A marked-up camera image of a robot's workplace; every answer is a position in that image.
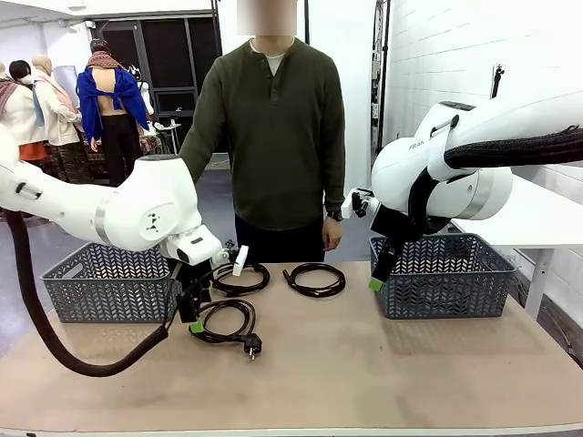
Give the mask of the person left hand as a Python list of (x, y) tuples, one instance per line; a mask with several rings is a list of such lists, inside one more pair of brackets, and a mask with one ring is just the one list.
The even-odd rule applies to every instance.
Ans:
[(341, 221), (327, 217), (322, 225), (322, 244), (325, 251), (336, 249), (343, 237)]

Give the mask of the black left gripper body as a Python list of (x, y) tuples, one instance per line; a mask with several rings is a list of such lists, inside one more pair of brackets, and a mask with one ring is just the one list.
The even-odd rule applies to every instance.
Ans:
[(193, 286), (195, 298), (210, 299), (212, 266), (208, 259), (194, 266), (172, 260), (172, 278), (180, 285), (181, 294), (187, 293)]

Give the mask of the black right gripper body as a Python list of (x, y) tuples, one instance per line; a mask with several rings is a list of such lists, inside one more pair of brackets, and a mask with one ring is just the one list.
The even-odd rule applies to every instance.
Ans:
[(401, 248), (413, 240), (413, 222), (403, 212), (380, 205), (376, 210), (371, 230), (384, 237), (389, 248)]

